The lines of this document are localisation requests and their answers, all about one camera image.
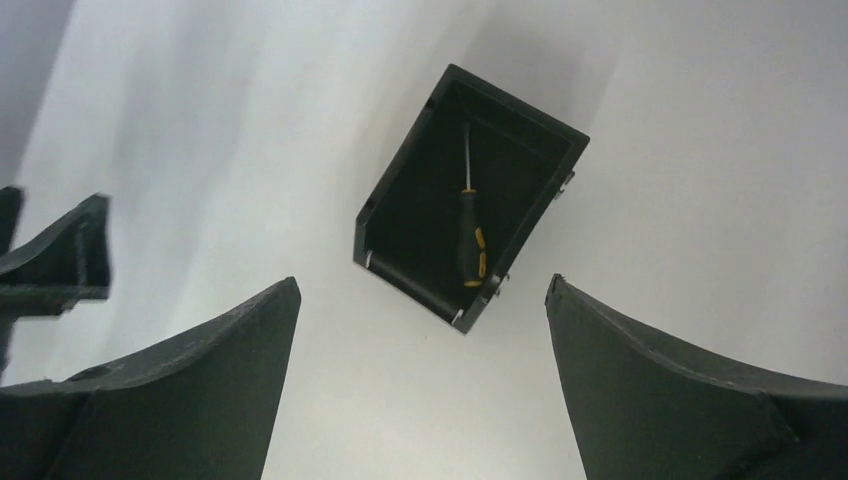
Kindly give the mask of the black yellow screwdriver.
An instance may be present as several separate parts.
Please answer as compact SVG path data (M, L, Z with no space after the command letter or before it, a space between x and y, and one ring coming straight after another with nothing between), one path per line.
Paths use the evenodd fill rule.
M486 243L477 218L477 191L471 182L470 125L463 125L464 188L460 192L458 262L466 288L482 285L487 273Z

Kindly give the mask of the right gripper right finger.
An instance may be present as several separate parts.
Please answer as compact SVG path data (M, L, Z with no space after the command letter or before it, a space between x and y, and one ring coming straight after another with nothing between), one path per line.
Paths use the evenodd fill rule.
M749 365L555 275L545 307L590 479L843 479L847 389Z

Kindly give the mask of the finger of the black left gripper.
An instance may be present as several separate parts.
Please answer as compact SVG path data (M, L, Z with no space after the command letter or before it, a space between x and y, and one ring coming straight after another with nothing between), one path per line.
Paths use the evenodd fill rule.
M1 189L1 370L11 360L14 325L60 317L79 302L106 301L112 285L108 246L111 197L96 193L14 247L25 191Z

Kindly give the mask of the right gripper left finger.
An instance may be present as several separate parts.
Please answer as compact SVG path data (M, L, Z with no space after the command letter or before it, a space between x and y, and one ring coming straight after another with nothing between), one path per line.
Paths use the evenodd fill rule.
M300 306L286 278L64 381L4 387L2 477L260 478Z

